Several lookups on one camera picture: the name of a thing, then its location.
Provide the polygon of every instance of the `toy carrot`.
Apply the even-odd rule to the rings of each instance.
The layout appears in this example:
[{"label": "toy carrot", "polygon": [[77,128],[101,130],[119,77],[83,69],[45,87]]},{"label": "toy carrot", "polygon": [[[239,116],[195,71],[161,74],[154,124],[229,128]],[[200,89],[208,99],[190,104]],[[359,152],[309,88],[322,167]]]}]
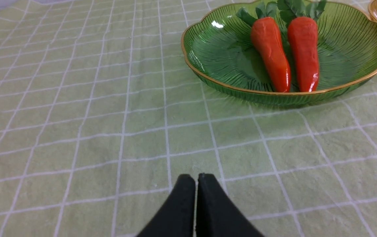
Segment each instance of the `toy carrot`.
[{"label": "toy carrot", "polygon": [[262,57],[276,91],[289,92],[291,69],[282,47],[279,26],[273,19],[276,9],[276,2],[269,2],[266,6],[262,2],[256,7],[258,19],[244,8],[237,12],[237,16],[251,26],[251,42]]},{"label": "toy carrot", "polygon": [[294,56],[301,92],[315,91],[319,83],[318,25],[326,1],[304,7],[302,0],[278,0],[280,15],[288,27],[288,42]]}]

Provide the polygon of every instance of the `gold rim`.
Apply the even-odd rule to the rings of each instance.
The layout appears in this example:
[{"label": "gold rim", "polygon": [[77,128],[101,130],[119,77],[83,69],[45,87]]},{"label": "gold rim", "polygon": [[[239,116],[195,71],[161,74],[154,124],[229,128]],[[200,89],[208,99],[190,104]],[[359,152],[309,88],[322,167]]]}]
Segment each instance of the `gold rim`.
[{"label": "gold rim", "polygon": [[[211,78],[209,77],[208,75],[205,75],[203,74],[202,72],[200,72],[198,69],[196,69],[189,61],[189,58],[187,57],[187,52],[186,52],[186,49],[184,48],[184,36],[185,34],[187,33],[187,30],[189,30],[190,28],[192,28],[193,26],[201,23],[202,21],[205,20],[205,18],[208,17],[208,15],[210,15],[212,12],[216,11],[217,9],[220,9],[220,8],[223,8],[223,7],[226,7],[226,6],[230,6],[230,5],[244,5],[244,4],[252,4],[252,3],[255,3],[255,2],[259,2],[261,0],[257,0],[257,1],[254,1],[254,2],[250,2],[250,3],[230,3],[230,4],[226,4],[226,5],[223,5],[223,6],[220,6],[220,7],[217,7],[213,10],[211,10],[210,12],[208,12],[200,21],[190,25],[189,27],[187,27],[186,30],[184,30],[183,32],[183,35],[181,36],[181,49],[183,50],[183,54],[184,54],[184,60],[186,61],[188,67],[190,69],[192,69],[195,73],[201,75],[202,77],[208,79],[209,81],[212,81],[216,84],[219,84],[223,87],[226,87],[226,88],[229,88],[229,89],[232,89],[232,90],[237,90],[237,91],[241,91],[241,92],[247,92],[247,93],[255,93],[255,94],[267,94],[267,95],[281,95],[281,96],[290,96],[290,95],[312,95],[312,94],[320,94],[320,93],[327,93],[327,92],[331,92],[331,91],[335,91],[335,90],[340,90],[342,88],[345,88],[345,87],[350,87],[352,85],[355,85],[355,84],[358,84],[362,81],[366,81],[367,79],[371,78],[372,76],[376,75],[377,74],[377,69],[374,70],[373,72],[365,75],[364,77],[362,78],[359,78],[355,81],[352,81],[352,82],[349,82],[347,84],[344,84],[344,85],[341,85],[341,86],[337,86],[337,87],[332,87],[332,88],[329,88],[329,89],[325,89],[325,90],[319,90],[319,91],[314,91],[314,92],[263,92],[263,91],[255,91],[255,90],[248,90],[248,89],[244,89],[244,88],[240,88],[240,87],[233,87],[233,86],[230,86],[230,85],[227,85],[225,83],[222,83],[220,81],[217,81],[216,79],[214,78]],[[333,1],[327,1],[328,3],[336,3],[336,4],[342,4],[342,5],[345,5],[345,6],[349,6],[349,7],[352,7],[356,10],[358,10],[359,12],[363,13],[366,18],[369,20],[369,21],[372,21],[372,22],[375,22],[377,23],[377,21],[374,21],[372,20],[369,15],[367,15],[364,11],[362,11],[361,9],[358,9],[354,6],[351,6],[351,5],[348,5],[348,4],[345,4],[345,3],[338,3],[338,2],[333,2]]]},{"label": "gold rim", "polygon": [[371,8],[372,8],[372,4],[374,2],[376,2],[377,0],[373,0],[372,2],[370,2],[368,5],[367,5],[367,10],[369,11],[369,14],[371,15],[371,17],[374,19],[371,19],[372,21],[375,21],[377,22],[377,16],[374,15],[373,11],[371,11]]}]

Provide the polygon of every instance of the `fabric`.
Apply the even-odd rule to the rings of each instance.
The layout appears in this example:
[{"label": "fabric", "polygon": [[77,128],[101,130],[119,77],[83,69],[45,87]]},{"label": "fabric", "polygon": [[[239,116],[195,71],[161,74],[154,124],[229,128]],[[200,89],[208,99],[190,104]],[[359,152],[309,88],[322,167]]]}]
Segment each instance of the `fabric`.
[{"label": "fabric", "polygon": [[133,236],[206,172],[268,237],[377,237],[377,75],[305,108],[218,93],[181,34],[228,3],[0,11],[0,236]]}]

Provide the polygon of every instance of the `green leaf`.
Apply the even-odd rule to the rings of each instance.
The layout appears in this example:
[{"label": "green leaf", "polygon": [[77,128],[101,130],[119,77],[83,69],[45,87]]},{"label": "green leaf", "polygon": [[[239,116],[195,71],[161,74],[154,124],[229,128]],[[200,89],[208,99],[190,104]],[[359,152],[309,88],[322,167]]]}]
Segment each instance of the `green leaf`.
[{"label": "green leaf", "polygon": [[250,27],[253,26],[253,24],[257,21],[256,18],[252,17],[245,8],[240,8],[238,10],[236,16],[240,18],[244,23],[248,24]]},{"label": "green leaf", "polygon": [[256,7],[256,15],[258,19],[266,17],[266,6],[264,2],[259,3]]},{"label": "green leaf", "polygon": [[305,5],[302,0],[277,0],[277,7],[287,27],[294,18],[304,16]]},{"label": "green leaf", "polygon": [[266,5],[266,15],[274,18],[276,16],[277,9],[278,5],[276,2],[268,2]]},{"label": "green leaf", "polygon": [[319,11],[319,12],[323,12],[324,9],[325,9],[325,6],[326,6],[326,0],[321,0],[321,1],[319,1],[316,10]]},{"label": "green leaf", "polygon": [[306,6],[306,16],[314,19],[316,17],[317,2],[312,2]]},{"label": "green leaf", "polygon": [[315,17],[315,20],[318,20],[320,18],[320,16],[322,15],[322,13],[325,10],[325,6],[326,6],[326,0],[321,0],[318,3],[318,6],[316,7],[316,17]]}]

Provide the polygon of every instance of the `green glass bowl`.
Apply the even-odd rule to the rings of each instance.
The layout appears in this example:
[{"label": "green glass bowl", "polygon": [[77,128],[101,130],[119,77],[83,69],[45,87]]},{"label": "green glass bowl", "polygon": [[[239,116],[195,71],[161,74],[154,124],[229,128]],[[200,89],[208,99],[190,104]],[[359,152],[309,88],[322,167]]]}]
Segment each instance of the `green glass bowl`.
[{"label": "green glass bowl", "polygon": [[[181,48],[186,63],[210,87],[262,104],[303,105],[355,90],[377,74],[377,22],[353,6],[327,2],[317,22],[320,62],[317,90],[299,92],[291,50],[285,44],[291,65],[291,91],[275,92],[264,63],[251,44],[251,28],[236,16],[241,7],[256,16],[259,2],[221,6],[184,31]],[[285,23],[279,12],[275,20],[281,28],[282,40],[287,42]]]}]

